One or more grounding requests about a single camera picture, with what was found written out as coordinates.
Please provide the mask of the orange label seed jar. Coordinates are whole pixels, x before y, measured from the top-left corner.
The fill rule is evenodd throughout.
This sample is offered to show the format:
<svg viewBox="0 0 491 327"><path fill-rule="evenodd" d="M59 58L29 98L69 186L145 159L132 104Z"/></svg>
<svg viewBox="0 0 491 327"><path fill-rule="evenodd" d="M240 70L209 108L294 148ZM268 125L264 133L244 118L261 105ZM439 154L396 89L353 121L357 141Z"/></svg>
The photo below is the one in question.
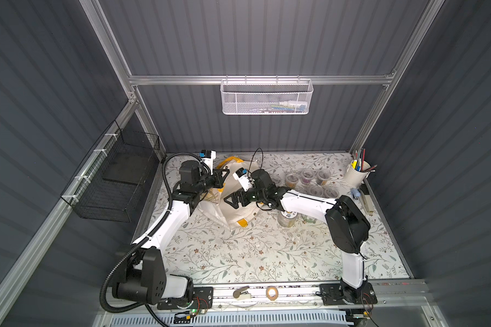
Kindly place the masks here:
<svg viewBox="0 0 491 327"><path fill-rule="evenodd" d="M289 173L285 176L285 185L291 189L295 189L297 187L300 178L295 173Z"/></svg>

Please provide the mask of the white canvas tote bag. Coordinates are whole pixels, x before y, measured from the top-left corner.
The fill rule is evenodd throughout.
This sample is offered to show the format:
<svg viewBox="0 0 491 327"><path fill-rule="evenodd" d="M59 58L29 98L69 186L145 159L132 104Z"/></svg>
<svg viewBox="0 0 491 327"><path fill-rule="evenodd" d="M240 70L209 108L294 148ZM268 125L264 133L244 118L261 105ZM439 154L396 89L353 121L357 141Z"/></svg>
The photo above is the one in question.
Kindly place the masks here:
<svg viewBox="0 0 491 327"><path fill-rule="evenodd" d="M248 169L250 163L236 156L222 160L217 169L228 169L229 176L226 177L224 186L220 189L213 188L198 204L196 210L212 222L227 230L246 228L259 213L260 209L254 202L244 205L235 192L243 191L240 182L233 177L240 168Z"/></svg>

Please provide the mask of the clear lid seed jar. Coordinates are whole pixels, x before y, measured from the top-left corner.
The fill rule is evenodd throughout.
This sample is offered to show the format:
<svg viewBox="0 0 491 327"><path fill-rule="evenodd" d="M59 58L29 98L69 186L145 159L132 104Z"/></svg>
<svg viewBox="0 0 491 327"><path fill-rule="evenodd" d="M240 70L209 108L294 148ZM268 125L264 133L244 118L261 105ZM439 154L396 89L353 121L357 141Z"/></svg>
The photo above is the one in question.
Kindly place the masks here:
<svg viewBox="0 0 491 327"><path fill-rule="evenodd" d="M303 169L300 172L300 180L303 185L309 185L313 181L313 179L316 177L316 173L312 169Z"/></svg>

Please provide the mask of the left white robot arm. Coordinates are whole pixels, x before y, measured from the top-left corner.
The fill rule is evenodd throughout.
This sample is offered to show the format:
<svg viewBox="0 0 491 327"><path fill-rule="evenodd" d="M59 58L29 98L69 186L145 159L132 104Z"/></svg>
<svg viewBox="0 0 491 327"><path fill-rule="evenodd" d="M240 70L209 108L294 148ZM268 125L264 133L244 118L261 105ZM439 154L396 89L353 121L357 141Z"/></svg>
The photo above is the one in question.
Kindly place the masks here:
<svg viewBox="0 0 491 327"><path fill-rule="evenodd" d="M108 287L112 287L114 298L133 302L126 307L116 307L116 312L129 311L141 305L157 305L162 301L182 306L193 301L192 279L167 273L163 252L204 195L210 189L223 188L229 173L228 169L212 168L203 159L181 164L177 185L166 188L169 197L167 207L121 256L102 284L100 302L104 309L112 309L106 298Z"/></svg>

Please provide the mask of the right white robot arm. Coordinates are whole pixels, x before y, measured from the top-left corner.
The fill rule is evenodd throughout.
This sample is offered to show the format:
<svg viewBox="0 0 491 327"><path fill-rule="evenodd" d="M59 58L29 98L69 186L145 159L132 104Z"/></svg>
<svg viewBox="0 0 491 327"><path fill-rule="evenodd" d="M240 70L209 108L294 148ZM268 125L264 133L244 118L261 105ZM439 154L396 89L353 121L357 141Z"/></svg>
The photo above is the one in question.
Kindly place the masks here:
<svg viewBox="0 0 491 327"><path fill-rule="evenodd" d="M303 214L326 223L334 245L342 252L342 278L335 291L336 300L361 305L378 303L364 265L370 222L350 197L321 198L278 187L263 169L250 176L237 171L233 177L241 188L225 196L224 201L235 209L251 203L264 204L269 210Z"/></svg>

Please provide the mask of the white pen cup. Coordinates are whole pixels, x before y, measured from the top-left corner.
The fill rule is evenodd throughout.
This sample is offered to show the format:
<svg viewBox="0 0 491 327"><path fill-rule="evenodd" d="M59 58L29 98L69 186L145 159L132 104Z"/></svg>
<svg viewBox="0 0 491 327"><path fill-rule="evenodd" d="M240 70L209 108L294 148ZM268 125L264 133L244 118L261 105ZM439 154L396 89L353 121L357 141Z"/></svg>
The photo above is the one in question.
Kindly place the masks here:
<svg viewBox="0 0 491 327"><path fill-rule="evenodd" d="M362 148L354 153L354 159L347 166L344 180L352 187L359 187L377 167L366 161L366 149Z"/></svg>

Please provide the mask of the masking tape roll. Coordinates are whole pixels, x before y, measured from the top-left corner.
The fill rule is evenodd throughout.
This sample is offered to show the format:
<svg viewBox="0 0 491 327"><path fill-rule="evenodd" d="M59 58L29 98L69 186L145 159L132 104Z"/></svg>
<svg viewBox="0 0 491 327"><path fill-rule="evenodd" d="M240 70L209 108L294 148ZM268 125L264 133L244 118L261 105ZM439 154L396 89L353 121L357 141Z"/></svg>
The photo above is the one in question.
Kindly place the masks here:
<svg viewBox="0 0 491 327"><path fill-rule="evenodd" d="M278 291L277 287L275 287L275 286L267 287L265 293L266 293L266 297L270 301L276 301L279 297L279 291Z"/></svg>

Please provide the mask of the grey stapler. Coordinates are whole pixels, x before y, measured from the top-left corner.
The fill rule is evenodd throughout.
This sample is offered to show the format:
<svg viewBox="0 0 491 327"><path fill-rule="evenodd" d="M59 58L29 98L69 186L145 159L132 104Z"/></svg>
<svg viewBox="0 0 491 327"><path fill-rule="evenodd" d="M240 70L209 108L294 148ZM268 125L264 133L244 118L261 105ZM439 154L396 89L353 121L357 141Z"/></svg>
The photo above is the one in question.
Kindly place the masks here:
<svg viewBox="0 0 491 327"><path fill-rule="evenodd" d="M364 207L364 210L367 215L374 215L375 213L375 205L372 201L369 189L366 184L361 184L359 188L361 192L360 200L362 203L362 206Z"/></svg>

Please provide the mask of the beige tape dispenser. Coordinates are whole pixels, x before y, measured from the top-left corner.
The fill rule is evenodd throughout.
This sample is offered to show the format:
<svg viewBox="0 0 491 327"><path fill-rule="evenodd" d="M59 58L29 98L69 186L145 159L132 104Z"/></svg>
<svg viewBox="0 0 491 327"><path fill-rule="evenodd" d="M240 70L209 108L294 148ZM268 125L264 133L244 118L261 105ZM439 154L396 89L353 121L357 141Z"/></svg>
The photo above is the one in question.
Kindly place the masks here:
<svg viewBox="0 0 491 327"><path fill-rule="evenodd" d="M236 290L233 291L233 298L237 301L244 301L247 299L251 299L252 296L248 290L249 290L248 286L237 288Z"/></svg>

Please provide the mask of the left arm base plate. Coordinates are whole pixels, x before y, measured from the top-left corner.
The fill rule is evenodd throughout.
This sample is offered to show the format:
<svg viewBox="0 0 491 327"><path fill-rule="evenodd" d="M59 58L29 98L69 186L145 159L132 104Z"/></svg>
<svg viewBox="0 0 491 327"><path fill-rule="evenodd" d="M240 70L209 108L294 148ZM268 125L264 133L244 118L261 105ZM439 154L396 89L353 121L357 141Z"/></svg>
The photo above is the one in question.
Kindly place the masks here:
<svg viewBox="0 0 491 327"><path fill-rule="evenodd" d="M211 309L214 298L213 287L194 287L183 298L168 298L160 301L158 310Z"/></svg>

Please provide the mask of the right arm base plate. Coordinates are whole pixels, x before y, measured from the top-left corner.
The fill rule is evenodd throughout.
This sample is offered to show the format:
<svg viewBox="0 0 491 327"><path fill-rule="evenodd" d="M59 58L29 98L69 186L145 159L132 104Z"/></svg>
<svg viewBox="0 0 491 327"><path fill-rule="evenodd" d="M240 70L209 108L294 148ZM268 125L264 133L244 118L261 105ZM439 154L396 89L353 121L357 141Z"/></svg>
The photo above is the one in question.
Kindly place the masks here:
<svg viewBox="0 0 491 327"><path fill-rule="evenodd" d="M330 305L376 305L378 299L371 283L364 281L361 287L354 288L343 281L338 283L323 283L316 293L323 304Z"/></svg>

